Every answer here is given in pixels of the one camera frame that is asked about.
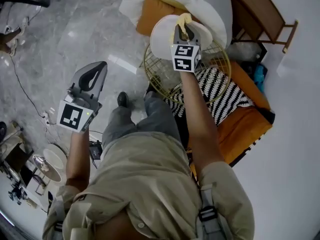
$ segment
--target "gray pants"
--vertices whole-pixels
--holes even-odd
[[[181,143],[176,120],[167,103],[157,93],[150,91],[144,98],[147,118],[137,125],[131,120],[131,110],[118,106],[111,113],[108,126],[102,135],[102,146],[119,139],[127,134],[136,132],[161,132]]]

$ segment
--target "short sleeve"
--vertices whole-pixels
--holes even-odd
[[[70,185],[61,186],[53,200],[48,216],[44,223],[42,239],[63,239],[62,224],[73,200],[80,191]]]
[[[226,219],[235,240],[252,240],[255,220],[251,202],[236,174],[225,162],[208,164],[200,173],[201,187],[212,185],[212,200]]]

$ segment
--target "yellow metal basket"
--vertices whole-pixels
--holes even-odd
[[[144,53],[143,66],[150,83],[161,95],[175,103],[184,104],[174,98],[174,94],[181,89],[182,85],[180,74],[178,71],[174,71],[171,60],[155,57],[151,51],[150,45],[148,45]],[[215,69],[218,69],[223,73],[219,74],[219,77],[222,78],[224,75],[224,88],[221,89],[220,92],[216,93],[216,95],[208,101],[207,104],[214,102],[227,90],[231,78],[231,66],[228,55],[216,41],[213,41],[208,48],[202,51],[202,58],[198,63],[195,73],[197,74],[199,71],[207,70],[209,68],[212,69],[212,73],[209,73],[207,78],[214,79],[212,85],[221,84],[219,78],[214,78]]]

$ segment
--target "shoe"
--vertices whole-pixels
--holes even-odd
[[[22,24],[20,26],[21,32],[19,33],[19,36],[22,36],[25,33],[25,30],[26,30],[28,25],[29,25],[29,17],[25,17],[22,20]]]
[[[119,93],[117,102],[119,107],[125,107],[125,108],[128,108],[130,103],[129,97],[124,91]]]
[[[146,96],[148,92],[155,92],[155,93],[157,93],[158,91],[156,90],[156,88],[154,88],[154,86],[159,86],[159,84],[161,85],[161,78],[160,78],[160,76],[154,75],[154,76],[151,78],[150,82],[149,82],[149,86],[148,86],[148,88],[146,89],[146,92],[145,92],[144,96]]]
[[[10,55],[11,57],[15,56],[17,46],[18,46],[18,40],[15,39],[15,40],[13,41],[12,47],[10,47],[10,48],[11,48],[11,52],[9,53],[9,55]]]

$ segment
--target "strap buckle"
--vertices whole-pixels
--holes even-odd
[[[207,222],[218,218],[217,210],[214,206],[206,206],[199,211],[199,219],[201,222]]]

